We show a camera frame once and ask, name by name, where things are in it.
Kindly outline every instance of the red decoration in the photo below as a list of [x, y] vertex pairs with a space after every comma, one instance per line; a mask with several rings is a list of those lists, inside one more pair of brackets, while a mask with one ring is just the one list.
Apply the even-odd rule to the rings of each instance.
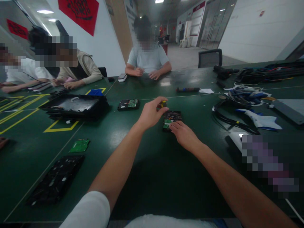
[[264, 13], [265, 13], [265, 11], [262, 11], [262, 12], [260, 13], [260, 17], [263, 16]]
[[96, 0], [58, 0], [59, 9], [94, 36], [99, 2]]
[[6, 19], [7, 26], [9, 28], [9, 31], [17, 36], [20, 36], [21, 38], [28, 39], [28, 29], [26, 27], [23, 27], [9, 19]]

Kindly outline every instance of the electronic component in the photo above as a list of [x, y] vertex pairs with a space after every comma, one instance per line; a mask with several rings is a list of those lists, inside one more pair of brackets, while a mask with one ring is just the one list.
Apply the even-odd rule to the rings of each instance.
[[26, 205], [49, 205], [57, 203], [65, 194], [81, 167], [85, 156], [64, 156], [51, 167], [32, 192]]
[[138, 99], [122, 100], [120, 101], [117, 110], [118, 111], [132, 110], [132, 109], [138, 109], [138, 107], [139, 107]]
[[69, 153], [77, 153], [77, 152], [85, 152], [86, 149], [88, 148], [90, 140], [88, 139], [78, 139], [72, 149], [70, 149]]
[[176, 122], [181, 120], [181, 112], [179, 111], [167, 111], [165, 112], [165, 118], [162, 125], [162, 130], [165, 132], [170, 132], [171, 129], [169, 128], [172, 122]]

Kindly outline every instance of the door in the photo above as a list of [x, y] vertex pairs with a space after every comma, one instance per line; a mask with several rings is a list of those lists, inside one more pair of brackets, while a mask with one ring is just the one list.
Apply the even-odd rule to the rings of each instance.
[[237, 0], [212, 0], [207, 3], [206, 16], [201, 27], [202, 38], [199, 47], [212, 50], [217, 49], [222, 39], [229, 18]]

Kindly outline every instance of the white cable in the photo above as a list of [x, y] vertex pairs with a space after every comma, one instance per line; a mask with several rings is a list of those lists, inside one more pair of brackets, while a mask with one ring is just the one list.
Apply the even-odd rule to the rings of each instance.
[[288, 203], [288, 205], [290, 206], [290, 208], [294, 211], [294, 213], [297, 215], [297, 217], [299, 218], [299, 220], [301, 220], [301, 222], [304, 224], [304, 220], [302, 219], [302, 217], [299, 215], [299, 213], [296, 211], [296, 209], [293, 207], [293, 205], [289, 202], [288, 199], [285, 199], [286, 202]]

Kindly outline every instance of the workbench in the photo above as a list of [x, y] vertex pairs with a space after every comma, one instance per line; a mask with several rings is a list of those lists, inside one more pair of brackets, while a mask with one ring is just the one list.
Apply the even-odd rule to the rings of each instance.
[[[234, 79], [232, 76], [225, 82], [227, 88], [233, 87]], [[176, 93], [177, 87], [211, 88], [215, 93]], [[275, 98], [304, 98], [304, 77], [261, 84], [259, 87]], [[36, 95], [27, 91], [10, 94], [11, 97], [24, 98], [26, 103], [22, 102], [15, 107], [18, 109], [15, 112], [4, 111], [5, 107], [9, 109], [18, 100], [0, 108], [0, 134], [10, 139], [0, 151], [1, 222], [62, 222], [85, 195], [101, 167], [137, 121], [145, 103], [158, 96], [167, 97], [170, 110], [181, 111], [182, 121], [193, 129], [198, 138], [247, 177], [242, 170], [242, 163], [234, 158], [240, 151], [228, 137], [230, 132], [243, 130], [236, 127], [227, 130], [229, 125], [216, 123], [212, 116], [212, 107], [220, 101], [219, 93], [226, 91], [216, 84], [216, 74], [211, 68], [172, 71], [157, 81], [151, 80], [146, 74], [139, 78], [128, 77], [125, 82], [109, 82], [105, 78], [71, 93], [86, 94], [90, 89], [101, 89], [110, 105], [109, 111], [97, 122], [66, 124], [64, 121], [49, 119], [45, 111], [38, 107], [48, 101], [46, 94], [53, 92], [53, 88]], [[117, 111], [120, 100], [132, 98], [140, 100], [138, 110]], [[278, 133], [260, 130], [260, 133], [265, 137], [283, 137], [285, 140], [277, 143], [281, 148], [288, 149], [280, 151], [282, 156], [289, 157], [291, 162], [300, 167], [304, 161], [303, 141], [287, 142], [295, 142], [297, 137], [303, 138], [303, 129], [282, 114], [267, 109], [265, 104], [254, 110], [266, 116], [278, 117], [276, 122], [283, 130]], [[222, 113], [252, 124], [248, 116], [236, 115], [233, 108], [226, 108]], [[111, 219], [130, 220], [144, 214], [180, 219], [234, 217], [206, 169], [178, 144], [174, 134], [162, 131], [162, 121], [143, 135], [132, 171]], [[91, 142], [86, 152], [72, 154], [85, 155], [85, 160], [63, 199], [50, 206], [26, 206], [25, 201], [52, 164], [62, 156], [69, 155], [73, 143], [83, 138]], [[294, 176], [303, 183], [304, 176], [300, 168], [294, 170]], [[287, 215], [295, 217], [285, 200], [274, 197], [256, 179], [247, 178]], [[290, 194], [289, 200], [304, 216], [304, 206], [300, 203], [304, 202], [303, 192]]]

